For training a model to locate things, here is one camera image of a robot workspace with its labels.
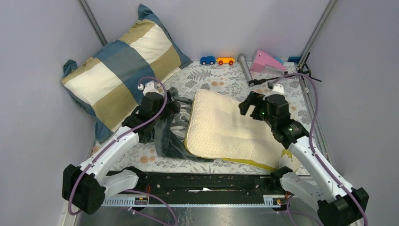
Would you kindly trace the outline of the zebra and grey pillowcase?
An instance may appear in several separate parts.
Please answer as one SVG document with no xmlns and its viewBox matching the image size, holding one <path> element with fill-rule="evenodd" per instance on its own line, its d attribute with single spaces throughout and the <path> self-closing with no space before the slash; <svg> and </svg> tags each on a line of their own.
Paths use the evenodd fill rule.
<svg viewBox="0 0 399 226">
<path fill-rule="evenodd" d="M 193 155 L 184 145 L 193 100 L 180 96 L 175 87 L 168 89 L 168 92 L 180 105 L 179 112 L 157 121 L 148 135 L 140 136 L 140 143 L 153 144 L 157 155 L 160 157 L 195 162 L 213 162 L 213 159 Z"/>
</svg>

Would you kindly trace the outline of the cream pillow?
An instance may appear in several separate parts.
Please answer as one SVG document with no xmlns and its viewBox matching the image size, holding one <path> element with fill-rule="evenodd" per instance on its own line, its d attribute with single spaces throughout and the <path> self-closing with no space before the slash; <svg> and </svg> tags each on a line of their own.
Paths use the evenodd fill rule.
<svg viewBox="0 0 399 226">
<path fill-rule="evenodd" d="M 299 160 L 275 140 L 265 122 L 240 114 L 238 100 L 205 89 L 194 96 L 184 145 L 197 157 L 268 171 L 283 166 L 297 171 L 301 167 Z"/>
</svg>

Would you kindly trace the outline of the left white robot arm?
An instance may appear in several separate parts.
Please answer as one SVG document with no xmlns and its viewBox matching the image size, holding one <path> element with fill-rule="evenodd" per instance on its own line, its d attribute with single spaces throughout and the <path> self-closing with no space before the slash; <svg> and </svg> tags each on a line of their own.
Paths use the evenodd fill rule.
<svg viewBox="0 0 399 226">
<path fill-rule="evenodd" d="M 62 197 L 68 202 L 71 216 L 93 214 L 105 199 L 120 192 L 130 189 L 139 194 L 145 190 L 146 181 L 138 173 L 125 169 L 109 176 L 108 172 L 122 155 L 155 130 L 157 122 L 176 113 L 176 108 L 169 106 L 171 100 L 164 84 L 153 77 L 147 79 L 147 83 L 142 79 L 138 82 L 137 88 L 144 95 L 141 104 L 106 144 L 80 165 L 70 164 L 64 169 Z"/>
</svg>

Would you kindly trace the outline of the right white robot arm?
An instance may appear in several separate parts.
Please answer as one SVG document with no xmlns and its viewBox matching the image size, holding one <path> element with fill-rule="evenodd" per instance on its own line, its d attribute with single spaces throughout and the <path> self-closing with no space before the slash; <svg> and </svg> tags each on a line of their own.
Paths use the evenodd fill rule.
<svg viewBox="0 0 399 226">
<path fill-rule="evenodd" d="M 316 210 L 325 226 L 349 226 L 362 219 L 368 225 L 366 207 L 369 199 L 364 188 L 355 188 L 326 160 L 314 143 L 312 135 L 298 121 L 291 118 L 285 97 L 274 92 L 269 96 L 251 91 L 239 104 L 239 112 L 264 121 L 274 139 L 290 151 L 310 173 L 315 185 L 302 181 L 288 168 L 278 170 L 270 180 L 270 188 L 276 194 L 287 191 Z"/>
</svg>

